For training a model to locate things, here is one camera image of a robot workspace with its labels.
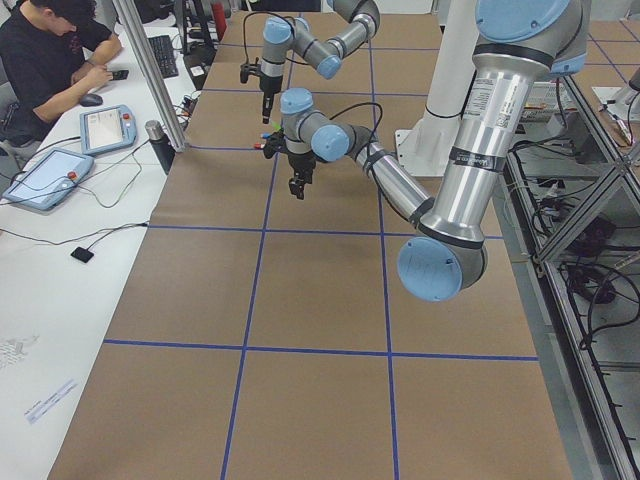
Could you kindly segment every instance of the sticker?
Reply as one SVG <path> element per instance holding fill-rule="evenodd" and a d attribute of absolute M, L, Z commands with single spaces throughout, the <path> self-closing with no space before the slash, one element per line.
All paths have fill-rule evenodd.
<path fill-rule="evenodd" d="M 491 78 L 480 78 L 473 83 L 473 88 L 469 94 L 469 101 L 464 112 L 464 117 L 483 121 L 487 112 L 487 107 L 491 101 L 491 96 L 495 89 L 495 80 Z"/>
<path fill-rule="evenodd" d="M 62 387 L 60 387 L 53 395 L 46 400 L 38 400 L 33 407 L 27 410 L 24 414 L 27 421 L 33 425 L 40 420 L 45 413 L 51 410 L 60 400 L 66 397 L 69 392 L 76 388 L 78 384 L 75 380 L 69 380 Z"/>
<path fill-rule="evenodd" d="M 480 121 L 489 128 L 513 131 L 518 125 L 528 92 L 528 84 L 519 78 L 477 79 L 463 118 Z"/>
<path fill-rule="evenodd" d="M 28 338 L 0 338 L 0 370 L 9 365 L 15 365 L 27 358 L 27 349 L 38 341 L 38 335 Z"/>
<path fill-rule="evenodd" d="M 191 74 L 194 77 L 199 77 L 200 75 L 204 75 L 204 69 L 200 65 L 196 65 L 195 67 L 191 67 Z"/>
<path fill-rule="evenodd" d="M 455 165 L 481 168 L 483 170 L 489 170 L 497 173 L 502 172 L 506 162 L 506 158 L 504 157 L 494 157 L 492 155 L 473 153 L 455 146 L 451 148 L 449 158 L 453 160 Z"/>

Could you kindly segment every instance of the white desk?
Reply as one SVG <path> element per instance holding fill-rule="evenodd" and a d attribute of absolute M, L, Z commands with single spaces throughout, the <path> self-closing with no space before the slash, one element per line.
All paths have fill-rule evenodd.
<path fill-rule="evenodd" d="M 149 36 L 173 37 L 176 33 L 171 28 L 148 29 Z M 109 67 L 128 69 L 129 78 L 111 82 L 96 93 L 104 98 L 103 106 L 125 104 L 132 109 L 138 139 L 128 150 L 97 157 L 92 174 L 113 166 L 144 142 L 147 120 L 160 120 L 130 43 L 126 35 L 120 38 L 124 50 Z M 180 76 L 166 80 L 175 105 L 194 91 L 180 59 L 178 68 Z M 79 135 L 78 114 L 87 110 L 78 106 L 65 113 L 43 145 Z M 60 146 L 80 151 L 77 141 Z M 104 209 L 90 194 L 76 190 L 48 214 L 0 205 L 0 226 L 31 237 L 60 241 L 101 228 L 146 221 L 166 176 L 149 145 L 142 147 L 136 158 L 141 167 L 130 157 L 83 184 L 103 203 L 110 204 L 141 168 L 133 186 L 114 208 Z M 98 236 L 54 247 L 0 233 L 0 478 L 47 477 L 144 234 L 143 228 L 113 233 L 92 248 L 95 257 L 83 264 L 70 257 L 71 251 L 76 246 L 88 247 Z M 28 339 L 32 344 L 16 352 L 9 343 L 12 339 Z M 8 352 L 17 363 L 7 364 Z M 65 384 L 74 387 L 57 403 L 52 399 L 50 410 L 31 424 L 26 412 L 38 402 L 46 402 Z"/>

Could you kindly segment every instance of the smartphone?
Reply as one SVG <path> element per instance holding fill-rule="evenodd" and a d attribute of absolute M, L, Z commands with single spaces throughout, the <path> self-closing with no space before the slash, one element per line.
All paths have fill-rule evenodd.
<path fill-rule="evenodd" d="M 116 70 L 111 74 L 113 75 L 113 80 L 124 80 L 129 76 L 129 70 Z"/>

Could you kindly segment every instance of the computer mouse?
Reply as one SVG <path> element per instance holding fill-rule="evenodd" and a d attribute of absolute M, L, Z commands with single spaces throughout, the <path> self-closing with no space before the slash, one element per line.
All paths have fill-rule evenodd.
<path fill-rule="evenodd" d="M 102 105 L 102 97 L 95 93 L 87 93 L 78 103 L 83 107 L 97 107 L 98 105 Z"/>

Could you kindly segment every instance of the light blue joint cap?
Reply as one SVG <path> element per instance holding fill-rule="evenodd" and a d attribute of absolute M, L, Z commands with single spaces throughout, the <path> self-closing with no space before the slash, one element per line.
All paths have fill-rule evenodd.
<path fill-rule="evenodd" d="M 476 24 L 484 38 L 497 43 L 520 42 L 552 25 L 571 0 L 478 0 Z"/>
<path fill-rule="evenodd" d="M 285 43 L 291 38 L 291 25 L 281 18 L 269 18 L 264 24 L 262 36 L 274 45 Z"/>
<path fill-rule="evenodd" d="M 398 275 L 404 287 L 427 302 L 455 297 L 462 287 L 458 259 L 443 243 L 414 237 L 400 249 Z"/>
<path fill-rule="evenodd" d="M 340 59 L 340 57 L 337 55 L 331 55 L 330 57 L 327 57 L 320 62 L 317 70 L 318 73 L 322 75 L 322 77 L 326 78 L 327 80 L 331 80 L 333 77 L 335 77 L 336 73 L 338 73 L 340 67 L 342 67 L 342 60 Z"/>
<path fill-rule="evenodd" d="M 574 73 L 578 73 L 584 68 L 584 64 L 586 61 L 587 54 L 583 53 L 582 55 L 578 55 L 577 57 L 562 60 L 560 62 L 555 62 L 551 66 L 551 73 L 549 75 L 551 78 L 573 75 Z"/>
<path fill-rule="evenodd" d="M 313 134 L 311 149 L 323 160 L 335 162 L 349 151 L 349 137 L 339 126 L 325 125 Z"/>
<path fill-rule="evenodd" d="M 311 31 L 311 27 L 309 26 L 309 22 L 307 22 L 306 18 L 302 18 L 302 17 L 296 17 L 296 22 L 301 23 L 305 30 L 310 32 Z"/>
<path fill-rule="evenodd" d="M 280 112 L 295 115 L 313 107 L 313 96 L 306 88 L 290 88 L 280 96 Z"/>

